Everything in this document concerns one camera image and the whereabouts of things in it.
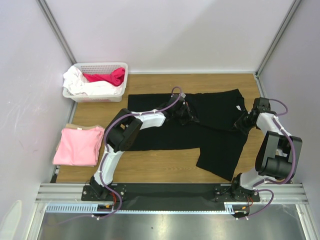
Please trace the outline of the black t-shirt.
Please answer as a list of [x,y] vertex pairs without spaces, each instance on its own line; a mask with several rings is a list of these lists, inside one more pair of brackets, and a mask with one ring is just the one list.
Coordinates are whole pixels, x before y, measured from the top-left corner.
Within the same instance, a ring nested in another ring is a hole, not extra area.
[[198,122],[183,124],[170,119],[161,127],[142,129],[130,151],[200,149],[197,167],[231,181],[247,142],[247,135],[234,128],[246,112],[238,89],[185,96]]

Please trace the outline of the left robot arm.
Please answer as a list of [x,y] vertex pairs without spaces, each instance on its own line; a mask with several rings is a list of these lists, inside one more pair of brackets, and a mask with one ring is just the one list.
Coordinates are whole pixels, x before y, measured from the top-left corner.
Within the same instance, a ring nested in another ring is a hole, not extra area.
[[119,160],[141,130],[161,127],[170,119],[177,119],[183,125],[198,123],[199,119],[185,97],[183,93],[171,94],[163,107],[142,112],[121,109],[104,132],[104,150],[99,167],[86,185],[87,189],[83,190],[82,197],[104,201],[114,192],[110,185]]

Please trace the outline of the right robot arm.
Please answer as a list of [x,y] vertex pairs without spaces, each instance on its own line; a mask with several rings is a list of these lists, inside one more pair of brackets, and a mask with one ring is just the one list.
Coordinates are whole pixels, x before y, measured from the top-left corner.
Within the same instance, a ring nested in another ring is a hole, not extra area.
[[246,135],[252,128],[264,134],[254,168],[232,180],[229,192],[237,202],[256,195],[257,187],[263,184],[287,184],[296,173],[303,141],[280,123],[279,116],[287,114],[288,107],[284,107],[284,113],[276,113],[271,110],[271,101],[264,97],[256,98],[252,109],[245,111],[233,125],[234,129]]

